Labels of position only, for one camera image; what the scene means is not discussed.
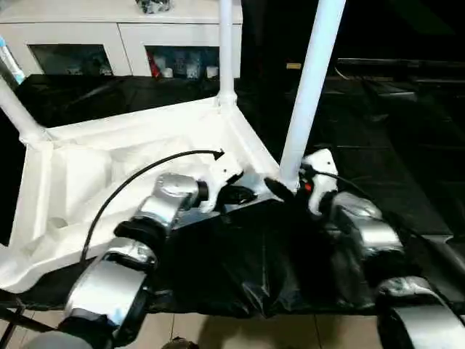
white cabinet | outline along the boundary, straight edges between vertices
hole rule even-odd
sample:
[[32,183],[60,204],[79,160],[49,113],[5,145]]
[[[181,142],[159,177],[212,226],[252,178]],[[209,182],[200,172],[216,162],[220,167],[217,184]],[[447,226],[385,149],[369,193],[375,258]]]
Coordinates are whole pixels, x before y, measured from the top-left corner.
[[[201,57],[205,69],[218,61],[218,1],[173,0],[168,12],[145,15],[135,0],[16,0],[0,12],[0,36],[26,76],[150,76],[148,57],[160,52],[168,52],[171,61],[176,60],[173,56]],[[242,8],[240,0],[234,0],[236,77],[241,34]]]
[[72,61],[83,50],[88,55],[102,54],[113,75],[131,75],[123,43],[115,23],[12,23],[0,24],[0,35],[25,75],[54,73],[62,65],[72,68]]

black tablecloth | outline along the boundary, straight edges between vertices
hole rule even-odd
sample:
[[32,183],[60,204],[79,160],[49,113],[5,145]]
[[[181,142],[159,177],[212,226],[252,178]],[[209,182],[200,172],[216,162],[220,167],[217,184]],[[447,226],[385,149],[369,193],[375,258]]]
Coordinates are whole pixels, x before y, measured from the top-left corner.
[[[270,84],[237,81],[236,86],[241,110],[279,160],[295,94],[283,94]],[[465,151],[460,115],[464,90],[457,85],[327,81],[307,152],[330,148],[342,176],[415,232],[433,238],[460,236],[465,227],[465,176],[456,163]],[[17,91],[47,127],[216,93],[216,82],[79,76],[31,76]],[[6,243],[24,150],[8,121],[1,122],[10,149],[3,197],[11,206],[0,223]],[[350,304],[338,294],[329,262],[332,249],[308,217],[278,201],[182,228],[170,237],[153,276],[150,310],[235,317],[374,312],[372,303]],[[463,312],[462,281],[434,245],[412,238],[408,253]],[[56,270],[18,297],[29,308],[61,308],[80,272],[77,265]],[[6,292],[0,301],[8,306],[16,302]]]

white pole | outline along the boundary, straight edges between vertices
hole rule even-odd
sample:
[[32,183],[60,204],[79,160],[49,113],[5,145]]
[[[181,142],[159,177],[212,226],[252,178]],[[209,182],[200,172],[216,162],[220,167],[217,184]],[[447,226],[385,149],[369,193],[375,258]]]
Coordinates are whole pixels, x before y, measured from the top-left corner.
[[344,5],[345,0],[318,2],[299,91],[280,163],[280,179],[291,190],[296,190],[299,182],[300,164],[307,147]]
[[36,123],[1,76],[0,108],[20,132],[20,139],[23,142],[29,143],[46,137],[45,129]]
[[233,76],[233,0],[219,1],[219,104],[237,100]]

red item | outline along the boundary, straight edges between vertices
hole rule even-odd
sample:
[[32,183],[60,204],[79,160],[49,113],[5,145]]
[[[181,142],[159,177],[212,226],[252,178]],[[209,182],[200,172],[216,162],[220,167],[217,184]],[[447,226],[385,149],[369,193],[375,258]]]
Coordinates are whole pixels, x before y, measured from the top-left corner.
[[154,78],[158,78],[161,74],[160,69],[158,69],[157,65],[155,64],[155,61],[153,60],[153,56],[147,52],[147,58],[148,58],[148,65],[150,66],[150,72],[152,73],[152,76]]

tile floor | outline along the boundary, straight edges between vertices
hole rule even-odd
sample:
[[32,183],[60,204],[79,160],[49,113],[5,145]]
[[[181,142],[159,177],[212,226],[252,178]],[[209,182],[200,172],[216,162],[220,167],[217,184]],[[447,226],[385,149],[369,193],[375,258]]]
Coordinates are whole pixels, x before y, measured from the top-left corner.
[[[56,326],[61,311],[25,312]],[[5,323],[0,322],[0,333]],[[21,348],[37,334],[16,328],[9,349]],[[131,349],[161,349],[171,338],[184,337],[201,349],[381,349],[376,318],[365,316],[277,316],[238,320],[200,314],[155,314],[145,319]]]

